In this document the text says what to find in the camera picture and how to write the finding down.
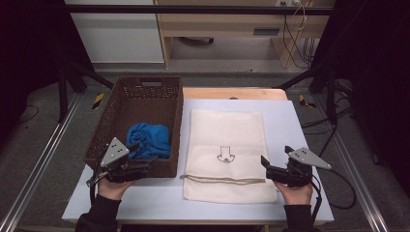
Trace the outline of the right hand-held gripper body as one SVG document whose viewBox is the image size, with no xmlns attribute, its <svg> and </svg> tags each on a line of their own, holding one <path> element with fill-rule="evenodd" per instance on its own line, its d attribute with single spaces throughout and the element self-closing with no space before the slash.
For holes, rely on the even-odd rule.
<svg viewBox="0 0 410 232">
<path fill-rule="evenodd" d="M 266 170 L 267 179 L 288 185 L 291 188 L 303 187 L 308 185 L 312 179 L 312 167 L 332 169 L 327 162 L 305 147 L 286 155 L 288 156 L 286 167 L 281 168 L 270 164 L 270 168 Z"/>
</svg>

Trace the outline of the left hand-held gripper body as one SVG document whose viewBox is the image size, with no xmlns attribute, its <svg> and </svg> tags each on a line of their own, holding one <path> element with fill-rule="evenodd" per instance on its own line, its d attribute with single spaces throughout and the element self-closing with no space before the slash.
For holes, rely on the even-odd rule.
<svg viewBox="0 0 410 232">
<path fill-rule="evenodd" d="M 148 176 L 151 165 L 142 162 L 131 163 L 129 147 L 114 137 L 106 149 L 103 150 L 93 168 L 93 175 L 87 184 L 96 184 L 102 178 L 112 183 L 125 183 L 139 180 Z"/>
</svg>

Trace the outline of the blue cloth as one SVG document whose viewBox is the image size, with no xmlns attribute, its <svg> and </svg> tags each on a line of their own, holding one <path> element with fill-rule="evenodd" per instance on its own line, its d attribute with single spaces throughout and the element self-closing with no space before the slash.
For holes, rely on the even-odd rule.
<svg viewBox="0 0 410 232">
<path fill-rule="evenodd" d="M 139 147 L 129 153 L 132 160 L 146 160 L 154 156 L 159 159 L 170 158 L 169 129 L 164 125 L 138 123 L 131 126 L 127 133 L 126 146 L 131 147 L 136 142 Z"/>
</svg>

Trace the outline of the brown woven basket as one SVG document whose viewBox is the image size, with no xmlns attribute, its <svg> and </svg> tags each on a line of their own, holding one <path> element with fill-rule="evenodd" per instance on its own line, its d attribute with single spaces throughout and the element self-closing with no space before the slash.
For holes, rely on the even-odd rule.
<svg viewBox="0 0 410 232">
<path fill-rule="evenodd" d="M 150 178 L 177 176 L 184 95 L 179 77 L 120 77 L 102 112 L 84 156 L 93 168 L 98 155 L 113 138 L 125 142 L 129 129 L 138 123 L 168 127 L 171 153 L 149 169 Z"/>
</svg>

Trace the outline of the cream drawstring bag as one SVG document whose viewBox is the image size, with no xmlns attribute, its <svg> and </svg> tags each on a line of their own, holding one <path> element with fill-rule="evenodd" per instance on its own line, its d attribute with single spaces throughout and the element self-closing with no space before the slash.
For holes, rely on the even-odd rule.
<svg viewBox="0 0 410 232">
<path fill-rule="evenodd" d="M 261 164 L 268 157 L 261 112 L 194 109 L 182 176 L 184 197 L 224 204 L 275 203 L 277 188 Z"/>
</svg>

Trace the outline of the person's right hand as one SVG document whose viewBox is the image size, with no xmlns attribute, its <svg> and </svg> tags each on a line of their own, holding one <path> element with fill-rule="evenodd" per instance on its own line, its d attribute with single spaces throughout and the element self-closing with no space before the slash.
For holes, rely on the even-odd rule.
<svg viewBox="0 0 410 232">
<path fill-rule="evenodd" d="M 290 188 L 285 184 L 275 182 L 275 186 L 281 192 L 286 205 L 309 205 L 313 193 L 311 185 Z"/>
</svg>

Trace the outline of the person's left hand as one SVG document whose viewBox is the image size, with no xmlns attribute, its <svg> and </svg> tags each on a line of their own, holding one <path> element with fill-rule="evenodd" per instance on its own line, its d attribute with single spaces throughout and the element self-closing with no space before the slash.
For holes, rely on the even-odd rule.
<svg viewBox="0 0 410 232">
<path fill-rule="evenodd" d="M 125 191 L 133 185 L 134 181 L 112 183 L 103 178 L 98 182 L 98 195 L 110 200 L 121 200 Z"/>
</svg>

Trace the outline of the white table mat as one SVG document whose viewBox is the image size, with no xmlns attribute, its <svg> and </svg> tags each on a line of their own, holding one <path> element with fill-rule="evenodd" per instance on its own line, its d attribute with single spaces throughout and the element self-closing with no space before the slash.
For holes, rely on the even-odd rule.
<svg viewBox="0 0 410 232">
<path fill-rule="evenodd" d="M 142 179 L 128 188 L 117 215 L 122 224 L 281 224 L 285 222 L 283 200 L 272 204 L 217 204 L 190 201 L 183 196 L 193 109 L 261 111 L 270 162 L 284 166 L 284 147 L 305 147 L 294 105 L 291 101 L 265 100 L 185 100 L 181 126 L 177 176 Z"/>
</svg>

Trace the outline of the yellow black tape strip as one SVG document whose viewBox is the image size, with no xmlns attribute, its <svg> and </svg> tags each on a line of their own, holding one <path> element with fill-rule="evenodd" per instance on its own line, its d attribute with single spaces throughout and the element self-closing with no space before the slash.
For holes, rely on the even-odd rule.
<svg viewBox="0 0 410 232">
<path fill-rule="evenodd" d="M 97 96 L 96 96 L 96 98 L 95 98 L 95 100 L 94 100 L 94 103 L 93 103 L 93 105 L 92 105 L 92 109 L 98 109 L 99 108 L 99 106 L 100 106 L 100 104 L 101 104 L 101 102 L 102 102 L 102 100 L 103 100 L 103 93 L 98 93 L 97 94 Z"/>
<path fill-rule="evenodd" d="M 315 103 L 306 102 L 304 95 L 299 96 L 299 103 L 300 103 L 301 106 L 306 106 L 306 107 L 309 107 L 309 108 L 316 108 Z"/>
</svg>

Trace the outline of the black metal stand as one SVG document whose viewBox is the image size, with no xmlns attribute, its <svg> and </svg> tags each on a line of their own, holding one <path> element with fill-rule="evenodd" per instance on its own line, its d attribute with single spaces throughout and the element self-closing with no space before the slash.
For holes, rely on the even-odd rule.
<svg viewBox="0 0 410 232">
<path fill-rule="evenodd" d="M 64 62 L 58 71 L 58 90 L 60 103 L 60 116 L 58 122 L 61 123 L 68 116 L 69 102 L 67 94 L 67 84 L 70 84 L 76 93 L 83 93 L 87 86 L 83 76 L 90 77 L 103 86 L 112 89 L 114 84 L 107 79 L 99 76 L 94 71 L 87 69 L 75 62 Z"/>
<path fill-rule="evenodd" d="M 296 77 L 280 84 L 277 89 L 286 90 L 293 85 L 312 77 L 313 80 L 308 86 L 308 90 L 312 94 L 317 94 L 327 88 L 326 91 L 326 116 L 330 122 L 335 125 L 337 123 L 337 111 L 335 102 L 335 93 L 337 90 L 336 72 L 325 65 L 316 65 L 308 70 L 298 74 Z"/>
</svg>

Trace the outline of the white cabinet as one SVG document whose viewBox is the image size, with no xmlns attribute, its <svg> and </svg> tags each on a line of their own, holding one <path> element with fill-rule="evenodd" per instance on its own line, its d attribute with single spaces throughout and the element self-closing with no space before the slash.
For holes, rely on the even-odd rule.
<svg viewBox="0 0 410 232">
<path fill-rule="evenodd" d="M 162 63 L 155 14 L 72 14 L 94 64 Z"/>
</svg>

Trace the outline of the dark curtain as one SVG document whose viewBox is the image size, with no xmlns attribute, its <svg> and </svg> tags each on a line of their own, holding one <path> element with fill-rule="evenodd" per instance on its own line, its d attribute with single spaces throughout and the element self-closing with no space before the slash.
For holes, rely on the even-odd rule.
<svg viewBox="0 0 410 232">
<path fill-rule="evenodd" d="M 38 13 L 65 53 L 93 68 L 65 0 L 0 0 L 0 140 L 10 134 L 26 108 L 29 94 L 58 81 L 59 66 L 31 25 Z"/>
<path fill-rule="evenodd" d="M 336 0 L 315 59 L 352 83 L 373 152 L 410 192 L 410 0 Z"/>
</svg>

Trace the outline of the light wooden desk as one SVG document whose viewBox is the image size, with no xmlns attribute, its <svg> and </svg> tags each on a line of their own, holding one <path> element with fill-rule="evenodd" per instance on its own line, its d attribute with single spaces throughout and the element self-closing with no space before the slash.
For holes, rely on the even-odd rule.
<svg viewBox="0 0 410 232">
<path fill-rule="evenodd" d="M 242 6 L 331 8 L 336 0 L 154 0 L 157 6 Z M 326 15 L 270 14 L 158 14 L 161 35 L 166 39 L 269 38 L 283 68 L 297 57 L 302 39 L 319 39 L 328 21 Z"/>
</svg>

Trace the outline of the black horizontal bar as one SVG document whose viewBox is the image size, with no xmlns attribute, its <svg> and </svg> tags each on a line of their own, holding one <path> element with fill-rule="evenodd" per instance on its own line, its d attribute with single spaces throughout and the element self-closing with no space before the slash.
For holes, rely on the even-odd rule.
<svg viewBox="0 0 410 232">
<path fill-rule="evenodd" d="M 148 5 L 66 5 L 70 13 L 82 14 L 200 14 L 200 15 L 331 15 L 334 8 L 242 6 L 148 6 Z"/>
</svg>

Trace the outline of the aluminium floor rail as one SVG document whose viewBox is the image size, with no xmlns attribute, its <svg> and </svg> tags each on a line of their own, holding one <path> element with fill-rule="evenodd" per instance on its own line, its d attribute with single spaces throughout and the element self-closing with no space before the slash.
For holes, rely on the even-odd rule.
<svg viewBox="0 0 410 232">
<path fill-rule="evenodd" d="M 40 157 L 33 167 L 30 175 L 25 181 L 24 186 L 19 192 L 11 209 L 5 217 L 0 221 L 0 232 L 14 232 L 22 214 L 24 213 L 34 191 L 36 190 L 50 160 L 52 159 L 55 150 L 57 149 L 73 115 L 78 107 L 78 102 L 81 100 L 81 94 L 73 94 L 69 104 L 68 113 L 63 118 L 61 123 L 58 123 L 53 134 L 48 139 Z"/>
<path fill-rule="evenodd" d="M 334 202 L 333 198 L 329 198 L 331 209 L 336 211 L 339 218 L 346 218 L 346 222 L 343 223 L 344 226 L 353 225 L 361 219 L 366 221 L 367 231 L 389 232 L 388 226 L 376 206 L 365 180 L 337 131 L 338 126 L 333 125 L 330 121 L 327 121 L 326 125 L 333 133 L 328 145 L 328 155 L 337 160 L 333 164 L 335 182 L 342 182 L 347 187 L 346 192 L 352 194 L 355 199 L 355 204 L 349 202 L 350 209 L 341 210 L 340 202 Z"/>
</svg>

